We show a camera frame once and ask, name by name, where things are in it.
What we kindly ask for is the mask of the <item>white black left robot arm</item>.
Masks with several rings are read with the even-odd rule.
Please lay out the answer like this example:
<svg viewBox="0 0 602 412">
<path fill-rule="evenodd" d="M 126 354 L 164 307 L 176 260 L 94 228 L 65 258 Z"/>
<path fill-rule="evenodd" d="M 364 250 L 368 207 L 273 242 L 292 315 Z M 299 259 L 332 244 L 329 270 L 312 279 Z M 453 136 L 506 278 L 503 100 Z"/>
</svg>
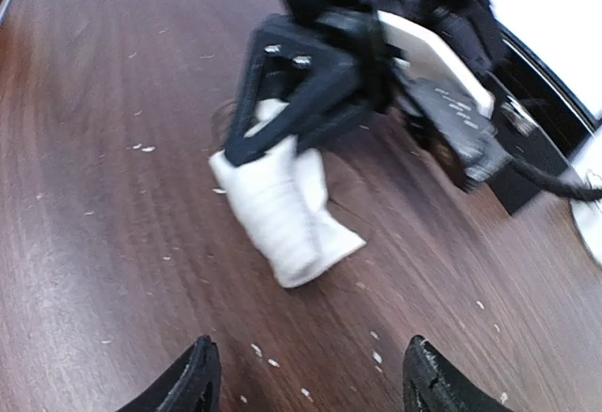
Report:
<svg viewBox="0 0 602 412">
<path fill-rule="evenodd" d="M 460 87 L 475 98 L 484 87 L 484 110 L 507 124 L 504 105 L 546 107 L 550 98 L 576 97 L 559 82 L 549 92 L 534 68 L 520 64 L 511 73 L 506 58 L 517 39 L 494 19 L 489 0 L 283 0 L 285 14 L 274 14 L 255 31 L 246 73 L 225 143 L 227 159 L 242 166 L 294 137 L 303 152 L 347 133 L 372 113 L 384 113 L 398 86 L 406 101 L 411 131 L 428 147 L 440 114 L 419 97 L 402 75 L 410 52 L 395 41 L 400 24 L 434 40 L 444 69 L 468 71 Z"/>
</svg>

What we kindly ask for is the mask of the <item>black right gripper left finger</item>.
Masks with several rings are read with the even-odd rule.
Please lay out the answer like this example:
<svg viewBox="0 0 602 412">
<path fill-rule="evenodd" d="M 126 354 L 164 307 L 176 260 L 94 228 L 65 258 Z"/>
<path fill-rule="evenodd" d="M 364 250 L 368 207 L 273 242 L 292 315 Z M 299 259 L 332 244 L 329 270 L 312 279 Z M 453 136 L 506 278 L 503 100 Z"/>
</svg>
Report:
<svg viewBox="0 0 602 412">
<path fill-rule="evenodd" d="M 118 412 L 217 412 L 220 385 L 217 344 L 210 336 L 203 335 Z"/>
</svg>

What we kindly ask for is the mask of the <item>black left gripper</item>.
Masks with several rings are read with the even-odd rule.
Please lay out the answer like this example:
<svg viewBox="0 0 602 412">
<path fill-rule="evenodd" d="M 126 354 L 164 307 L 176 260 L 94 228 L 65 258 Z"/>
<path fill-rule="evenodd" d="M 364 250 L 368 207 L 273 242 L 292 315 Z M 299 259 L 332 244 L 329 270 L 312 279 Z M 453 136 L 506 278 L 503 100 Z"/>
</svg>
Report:
<svg viewBox="0 0 602 412">
<path fill-rule="evenodd" d="M 293 20 L 272 14 L 252 34 L 228 161 L 256 161 L 289 135 L 303 153 L 363 124 L 372 110 L 383 114 L 391 101 L 391 50 L 378 11 L 397 1 L 282 0 Z M 358 89 L 366 100 L 350 100 Z M 268 99 L 285 108 L 248 136 L 256 105 Z"/>
</svg>

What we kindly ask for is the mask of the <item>beige striped sock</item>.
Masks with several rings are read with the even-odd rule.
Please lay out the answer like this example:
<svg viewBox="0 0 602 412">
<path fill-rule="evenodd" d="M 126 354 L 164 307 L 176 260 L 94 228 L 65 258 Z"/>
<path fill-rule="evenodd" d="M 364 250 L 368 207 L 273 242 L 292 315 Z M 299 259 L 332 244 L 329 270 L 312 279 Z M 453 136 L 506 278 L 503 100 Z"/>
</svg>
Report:
<svg viewBox="0 0 602 412">
<path fill-rule="evenodd" d="M 209 166 L 215 191 L 226 196 L 277 283 L 284 289 L 297 288 L 371 239 L 371 215 L 361 202 L 367 197 L 365 184 L 333 153 L 298 153 L 293 135 L 258 160 L 234 166 L 223 147 L 235 107 L 234 101 L 227 101 L 211 119 L 216 152 Z"/>
</svg>

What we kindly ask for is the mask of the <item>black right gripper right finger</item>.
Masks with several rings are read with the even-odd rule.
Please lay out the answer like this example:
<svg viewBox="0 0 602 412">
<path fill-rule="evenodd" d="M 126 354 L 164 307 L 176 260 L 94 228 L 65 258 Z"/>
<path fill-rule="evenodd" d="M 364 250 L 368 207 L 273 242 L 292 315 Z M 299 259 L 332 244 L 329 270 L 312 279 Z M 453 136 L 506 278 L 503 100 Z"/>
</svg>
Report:
<svg viewBox="0 0 602 412">
<path fill-rule="evenodd" d="M 421 335 L 414 336 L 404 352 L 403 401 L 404 411 L 511 412 Z"/>
</svg>

